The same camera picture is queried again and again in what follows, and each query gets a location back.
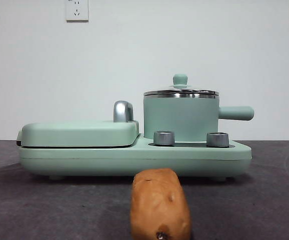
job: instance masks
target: mint green appliance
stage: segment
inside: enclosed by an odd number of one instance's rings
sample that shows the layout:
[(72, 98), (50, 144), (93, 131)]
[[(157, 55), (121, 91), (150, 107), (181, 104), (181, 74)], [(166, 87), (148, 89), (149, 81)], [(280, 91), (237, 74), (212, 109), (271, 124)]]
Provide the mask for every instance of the mint green appliance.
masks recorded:
[(217, 180), (244, 173), (251, 163), (251, 148), (218, 132), (218, 119), (250, 120), (252, 108), (219, 108), (217, 92), (189, 88), (183, 74), (173, 79), (176, 93), (144, 94), (144, 135), (133, 118), (132, 104), (117, 101), (113, 120), (25, 125), (17, 138), (22, 166), (54, 180), (134, 176), (155, 168)]

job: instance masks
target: silver knob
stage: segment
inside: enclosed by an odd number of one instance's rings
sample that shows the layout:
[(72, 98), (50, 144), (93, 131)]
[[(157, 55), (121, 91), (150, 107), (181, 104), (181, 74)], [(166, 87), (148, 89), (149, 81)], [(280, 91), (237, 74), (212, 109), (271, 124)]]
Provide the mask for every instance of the silver knob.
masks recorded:
[(209, 132), (206, 134), (206, 145), (215, 148), (229, 147), (229, 136), (225, 132)]
[(175, 134), (173, 131), (155, 131), (153, 134), (153, 144), (158, 146), (172, 146), (175, 144)]

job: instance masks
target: appliance base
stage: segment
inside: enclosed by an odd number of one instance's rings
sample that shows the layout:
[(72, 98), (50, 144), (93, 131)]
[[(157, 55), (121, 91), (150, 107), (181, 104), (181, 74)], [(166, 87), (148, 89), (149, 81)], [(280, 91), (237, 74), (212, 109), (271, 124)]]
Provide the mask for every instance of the appliance base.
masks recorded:
[(251, 148), (230, 141), (230, 147), (203, 147), (206, 142), (155, 146), (141, 134), (128, 147), (28, 148), (20, 163), (29, 172), (60, 180), (65, 176), (134, 176), (145, 169), (171, 168), (178, 176), (225, 180), (241, 175), (252, 159)]

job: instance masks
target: toaster lid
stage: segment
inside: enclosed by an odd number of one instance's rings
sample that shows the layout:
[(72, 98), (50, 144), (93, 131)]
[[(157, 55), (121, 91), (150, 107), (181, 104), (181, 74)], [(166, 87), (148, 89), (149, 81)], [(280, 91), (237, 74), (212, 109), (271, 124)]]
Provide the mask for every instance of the toaster lid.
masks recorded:
[(25, 125), (17, 144), (28, 148), (124, 147), (139, 135), (137, 121), (75, 121)]

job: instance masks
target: green knob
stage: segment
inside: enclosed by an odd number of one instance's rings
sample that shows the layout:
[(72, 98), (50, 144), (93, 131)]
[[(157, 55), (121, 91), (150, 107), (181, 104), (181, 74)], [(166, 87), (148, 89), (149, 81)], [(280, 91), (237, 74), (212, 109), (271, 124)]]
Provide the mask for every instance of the green knob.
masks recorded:
[(187, 85), (188, 77), (185, 74), (176, 74), (173, 76), (173, 85)]

